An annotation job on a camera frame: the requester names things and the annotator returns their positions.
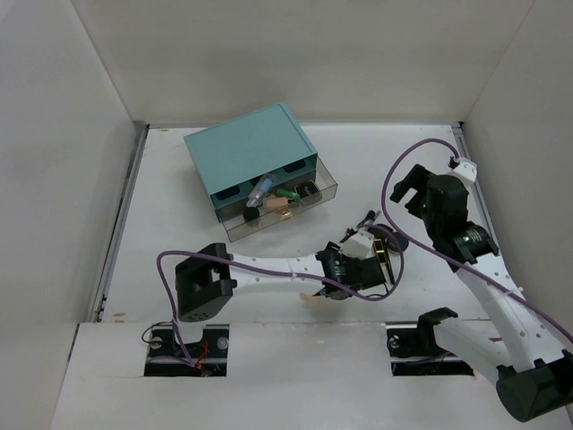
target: white platform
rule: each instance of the white platform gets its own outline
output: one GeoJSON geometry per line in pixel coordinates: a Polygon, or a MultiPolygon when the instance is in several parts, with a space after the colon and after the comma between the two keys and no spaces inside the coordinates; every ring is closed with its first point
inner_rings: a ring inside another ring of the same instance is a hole
{"type": "MultiPolygon", "coordinates": [[[[456,144],[449,125],[305,125],[303,129],[337,180],[337,197],[229,245],[229,252],[260,257],[315,253],[330,240],[339,240],[346,228],[355,225],[369,209],[380,208],[382,181],[406,148],[429,137],[456,144]]],[[[157,254],[174,248],[198,251],[213,242],[227,242],[227,234],[217,222],[184,145],[183,136],[198,130],[150,130],[110,283],[104,322],[170,319],[167,296],[155,268],[157,254]]],[[[397,171],[396,180],[401,180],[415,163],[437,173],[445,172],[449,156],[448,150],[439,145],[422,147],[397,171]]],[[[473,195],[469,206],[471,219],[484,224],[473,195]]],[[[408,215],[403,205],[392,203],[390,212],[406,231],[429,243],[422,221],[408,215]]],[[[181,260],[166,259],[165,270],[172,286],[175,265],[181,260]]],[[[394,261],[398,269],[398,259],[394,261]]],[[[403,284],[382,303],[322,299],[310,306],[297,294],[250,295],[234,297],[210,323],[404,321],[441,306],[456,310],[463,318],[486,318],[447,264],[412,246],[406,252],[403,284]]]]}
{"type": "Polygon", "coordinates": [[[393,377],[379,323],[232,324],[228,376],[142,377],[144,323],[82,324],[52,430],[570,430],[515,421],[481,376],[393,377]]]}

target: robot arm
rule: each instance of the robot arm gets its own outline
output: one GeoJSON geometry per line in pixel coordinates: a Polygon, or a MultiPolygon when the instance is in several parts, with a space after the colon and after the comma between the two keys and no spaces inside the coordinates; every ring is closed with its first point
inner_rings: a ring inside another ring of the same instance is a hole
{"type": "MultiPolygon", "coordinates": [[[[423,220],[436,251],[497,280],[513,295],[521,291],[505,267],[487,231],[467,220],[467,187],[476,166],[452,160],[452,171],[434,175],[416,165],[390,196],[399,202],[411,188],[408,211],[423,220]]],[[[515,419],[525,422],[573,402],[573,356],[522,304],[486,280],[450,265],[470,288],[503,339],[503,346],[477,335],[449,309],[422,315],[415,338],[423,348],[441,348],[464,359],[495,385],[500,400],[515,419]]]]}
{"type": "Polygon", "coordinates": [[[386,282],[381,263],[373,251],[373,235],[359,232],[323,251],[295,258],[257,258],[228,254],[225,244],[212,244],[199,254],[232,263],[210,262],[190,257],[175,267],[178,319],[183,323],[206,321],[217,315],[235,295],[256,292],[297,292],[343,300],[386,282]],[[250,270],[240,267],[250,266],[250,270]],[[347,291],[309,280],[334,280],[347,291]]]}

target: white enclosure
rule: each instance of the white enclosure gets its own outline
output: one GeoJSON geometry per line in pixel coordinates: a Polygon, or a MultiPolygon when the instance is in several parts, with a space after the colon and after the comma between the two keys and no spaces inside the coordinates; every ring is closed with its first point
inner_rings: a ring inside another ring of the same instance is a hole
{"type": "Polygon", "coordinates": [[[0,381],[34,411],[1,402],[0,427],[49,426],[133,121],[284,100],[304,123],[463,122],[512,275],[573,330],[572,22],[569,0],[0,0],[0,381]]]}

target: purple cable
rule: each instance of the purple cable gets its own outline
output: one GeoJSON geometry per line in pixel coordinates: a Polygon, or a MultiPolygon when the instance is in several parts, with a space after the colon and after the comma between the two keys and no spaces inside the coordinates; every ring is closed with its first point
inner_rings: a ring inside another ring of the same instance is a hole
{"type": "MultiPolygon", "coordinates": [[[[400,249],[399,242],[390,233],[390,231],[387,228],[384,228],[381,226],[369,226],[368,228],[376,228],[379,231],[383,232],[383,234],[398,249],[400,249]]],[[[400,251],[399,254],[400,254],[400,272],[398,273],[398,276],[396,278],[396,282],[394,283],[394,285],[392,286],[392,288],[388,291],[388,293],[386,295],[370,294],[369,296],[365,296],[364,294],[361,294],[358,291],[354,291],[348,285],[342,284],[342,283],[337,282],[333,279],[324,278],[324,277],[318,276],[318,275],[313,275],[311,273],[295,272],[294,275],[297,278],[302,278],[302,279],[307,279],[307,280],[318,280],[319,282],[324,282],[326,284],[330,284],[333,287],[342,289],[343,291],[348,293],[350,296],[358,297],[358,298],[361,298],[362,300],[366,300],[369,302],[379,302],[381,300],[384,300],[388,296],[390,296],[396,290],[399,282],[402,280],[402,276],[404,274],[404,253],[402,251],[400,251]]],[[[157,266],[158,266],[159,277],[161,278],[161,281],[163,282],[163,286],[165,287],[167,295],[169,296],[169,303],[171,304],[171,310],[173,311],[174,319],[176,319],[176,315],[177,315],[176,307],[175,307],[175,300],[173,299],[173,294],[171,293],[171,289],[169,288],[169,284],[167,283],[165,273],[163,272],[163,269],[161,266],[161,261],[163,260],[163,258],[167,257],[169,255],[179,255],[179,256],[183,256],[183,257],[199,258],[202,260],[207,260],[208,262],[218,262],[221,264],[226,264],[227,266],[234,266],[234,267],[237,267],[239,269],[246,270],[246,271],[254,271],[255,273],[260,273],[262,275],[279,276],[279,277],[283,277],[283,278],[292,278],[293,277],[293,273],[290,271],[271,271],[268,269],[262,269],[260,267],[251,266],[250,264],[244,264],[242,262],[234,262],[233,260],[227,260],[225,258],[216,257],[214,255],[207,255],[207,254],[202,254],[202,253],[194,253],[191,251],[179,251],[179,250],[164,251],[158,255],[157,266]]]]}
{"type": "Polygon", "coordinates": [[[402,155],[400,155],[398,157],[398,159],[394,162],[394,164],[392,165],[392,167],[390,168],[388,174],[386,175],[386,179],[384,180],[384,186],[382,187],[382,212],[384,213],[384,216],[386,217],[386,219],[388,220],[388,223],[398,232],[400,233],[402,236],[404,236],[406,239],[408,239],[410,242],[412,242],[414,245],[421,247],[424,251],[429,252],[430,254],[436,255],[437,257],[440,257],[442,260],[445,260],[446,262],[457,266],[460,269],[463,269],[464,271],[469,271],[470,273],[474,274],[475,276],[477,276],[478,278],[481,278],[482,280],[485,280],[486,282],[489,282],[490,284],[492,284],[495,288],[497,288],[499,291],[503,292],[504,294],[509,295],[511,298],[513,298],[514,300],[516,300],[517,302],[519,302],[521,305],[525,306],[527,309],[535,312],[537,315],[539,315],[540,317],[542,317],[546,322],[548,322],[550,325],[552,325],[555,329],[557,329],[563,336],[565,336],[567,338],[567,340],[571,343],[573,343],[573,336],[571,335],[571,333],[569,333],[562,325],[560,325],[557,321],[555,321],[553,318],[551,318],[547,313],[545,313],[544,311],[542,311],[541,309],[539,309],[537,306],[535,305],[531,305],[529,302],[527,302],[524,298],[515,295],[514,293],[509,292],[509,290],[505,287],[503,287],[498,281],[496,281],[495,279],[490,278],[487,275],[484,275],[483,273],[481,273],[480,271],[477,271],[476,269],[474,269],[473,267],[471,267],[468,264],[463,264],[461,262],[457,262],[456,260],[454,260],[453,258],[448,257],[447,255],[444,255],[442,253],[439,253],[438,251],[434,250],[433,248],[430,248],[427,245],[424,245],[422,242],[414,239],[413,237],[409,236],[402,228],[400,228],[398,226],[398,224],[396,224],[396,222],[390,217],[389,213],[388,213],[388,209],[386,207],[386,198],[387,198],[387,194],[388,194],[388,188],[389,188],[389,182],[390,179],[392,178],[392,175],[394,174],[394,172],[396,171],[396,168],[398,167],[398,165],[414,150],[416,150],[417,148],[425,145],[426,143],[439,143],[440,145],[444,145],[447,148],[449,148],[453,153],[454,156],[456,158],[459,158],[459,153],[458,150],[456,150],[456,148],[454,148],[453,145],[451,145],[450,143],[443,141],[442,139],[424,139],[422,141],[419,141],[418,143],[415,143],[414,145],[412,145],[410,148],[408,148],[402,155]]]}

